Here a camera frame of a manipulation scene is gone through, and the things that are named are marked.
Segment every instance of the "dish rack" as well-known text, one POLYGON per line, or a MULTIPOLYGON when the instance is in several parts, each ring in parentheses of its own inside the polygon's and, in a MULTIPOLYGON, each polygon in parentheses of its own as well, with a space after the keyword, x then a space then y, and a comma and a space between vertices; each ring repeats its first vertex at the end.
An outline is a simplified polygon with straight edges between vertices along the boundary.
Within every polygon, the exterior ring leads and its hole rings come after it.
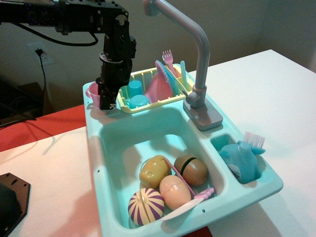
MULTIPOLYGON (((174 69, 178 72, 178 74, 181 75, 180 65, 174 64, 173 66, 174 66, 174 69)), ((158 73, 157 68, 150 68, 150 69, 138 71, 131 74, 129 81, 139 80, 143 85, 143 90, 145 91, 148 83, 150 82, 150 80, 153 78, 153 76, 156 73, 158 73)), ((121 89, 119 90, 118 96, 117 96, 117 102, 119 104, 120 109, 123 112, 133 114, 133 113, 148 110, 154 107, 158 107, 161 105, 169 104, 178 100, 183 100, 185 98, 183 91, 185 91, 187 94, 190 94, 192 92, 192 88, 194 85, 194 79, 191 77, 189 73, 186 73, 186 80, 188 83, 188 89, 186 89, 183 86, 184 82, 183 82, 182 76, 178 77, 176 78, 176 85, 178 87, 178 93, 176 95, 169 97, 168 99, 160 100, 160 101, 150 103, 148 105, 144 105, 142 107, 137 107, 134 109, 130 109, 127 105, 126 100, 130 99, 130 97, 128 95, 128 89, 127 89, 128 86, 126 85, 126 86, 121 87, 121 89)))

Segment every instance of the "teal toy sink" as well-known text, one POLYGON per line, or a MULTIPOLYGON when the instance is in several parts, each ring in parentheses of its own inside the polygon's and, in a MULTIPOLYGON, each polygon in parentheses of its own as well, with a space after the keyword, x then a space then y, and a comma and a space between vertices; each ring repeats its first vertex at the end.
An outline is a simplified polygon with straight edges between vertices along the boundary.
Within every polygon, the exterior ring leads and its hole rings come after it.
MULTIPOLYGON (((283 187, 280 177, 262 156, 257 156, 256 180, 241 184, 218 151, 243 139, 243 134, 207 96, 223 116, 222 125, 200 131, 183 109, 183 100, 137 113, 118 108, 101 111, 85 95, 87 137, 103 236, 183 236, 252 203, 267 198, 283 187), (149 158, 163 155, 172 163, 182 155, 193 155, 209 171, 196 193, 214 187, 216 193, 190 211, 168 221, 157 220, 137 226, 128 216, 127 205, 139 190, 141 166, 149 158)), ((164 215, 171 210, 166 208, 164 215)))

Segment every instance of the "toy food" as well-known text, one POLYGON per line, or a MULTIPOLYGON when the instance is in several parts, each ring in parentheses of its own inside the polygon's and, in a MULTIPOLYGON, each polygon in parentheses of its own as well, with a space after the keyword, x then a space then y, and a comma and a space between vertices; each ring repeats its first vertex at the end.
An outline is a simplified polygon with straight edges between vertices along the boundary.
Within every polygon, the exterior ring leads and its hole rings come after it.
POLYGON ((171 168, 164 159, 164 156, 158 155, 145 163, 139 174, 140 182, 144 187, 157 188, 160 181, 169 174, 171 168))
POLYGON ((128 203, 128 214, 133 222, 143 226, 158 220, 164 210, 163 198, 151 188, 138 190, 128 203))
POLYGON ((206 181, 208 174, 206 165, 193 156, 178 157, 174 167, 189 185, 199 186, 206 181))
POLYGON ((191 200, 191 193, 185 183, 175 175, 168 175, 160 182, 159 190, 165 203, 172 210, 191 200))

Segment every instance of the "cord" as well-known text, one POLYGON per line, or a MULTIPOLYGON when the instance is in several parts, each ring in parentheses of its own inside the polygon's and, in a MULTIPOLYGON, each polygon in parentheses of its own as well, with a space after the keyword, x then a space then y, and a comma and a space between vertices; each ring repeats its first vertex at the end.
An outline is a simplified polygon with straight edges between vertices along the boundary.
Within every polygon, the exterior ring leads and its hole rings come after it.
POLYGON ((77 46, 77 47, 85 47, 85 46, 93 46, 93 45, 96 45, 98 43, 98 38, 95 36, 94 33, 92 32, 89 32, 91 34, 91 36, 94 38, 94 42, 91 42, 91 43, 68 43, 68 42, 63 42, 63 41, 59 41, 59 40, 56 40, 56 39, 52 39, 46 35, 43 35, 41 34, 40 32, 37 32, 27 26, 24 26, 20 23, 13 23, 13 25, 17 26, 17 27, 20 27, 22 28, 23 30, 26 30, 28 32, 31 32, 39 37, 42 37, 43 39, 45 40, 48 40, 48 41, 51 41, 53 43, 58 43, 58 44, 62 44, 62 45, 66 45, 66 46, 77 46))
MULTIPOLYGON (((34 120, 34 121, 36 121, 36 118, 30 117, 30 116, 28 116, 28 115, 25 115, 24 113, 22 113, 22 112, 20 112, 20 111, 17 111, 17 110, 15 110, 15 109, 13 109, 13 108, 11 108, 11 107, 9 107, 9 106, 7 106, 7 105, 1 103, 1 102, 0 102, 0 107, 3 107, 3 108, 5 108, 5 109, 7 109, 7 110, 9 110, 9 111, 11 111, 11 112, 13 112, 13 113, 15 113, 15 114, 19 114, 19 115, 23 116, 25 119, 29 119, 29 120, 34 120)), ((17 122, 24 121, 25 119, 16 120, 16 121, 11 121, 11 122, 8 122, 8 123, 5 123, 5 124, 0 124, 0 128, 6 127, 6 126, 10 126, 10 125, 12 125, 12 124, 14 124, 14 123, 17 123, 17 122)))
POLYGON ((44 75, 44 87, 43 87, 43 103, 44 103, 45 89, 46 89, 46 75, 45 75, 45 70, 43 67, 43 61, 41 59, 41 55, 44 53, 44 51, 42 49, 37 49, 35 50, 35 52, 39 56, 41 70, 43 71, 43 75, 44 75))

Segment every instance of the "blue cup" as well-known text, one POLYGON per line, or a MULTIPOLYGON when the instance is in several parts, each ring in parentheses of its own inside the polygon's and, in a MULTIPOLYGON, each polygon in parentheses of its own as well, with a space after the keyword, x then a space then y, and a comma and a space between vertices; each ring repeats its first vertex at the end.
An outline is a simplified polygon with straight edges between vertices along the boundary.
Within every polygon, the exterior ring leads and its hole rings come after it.
POLYGON ((150 104, 150 100, 145 95, 135 95, 130 100, 126 100, 126 102, 130 109, 150 104))
POLYGON ((127 90, 129 98, 132 98, 136 95, 144 95, 143 85, 139 80, 130 81, 127 90))

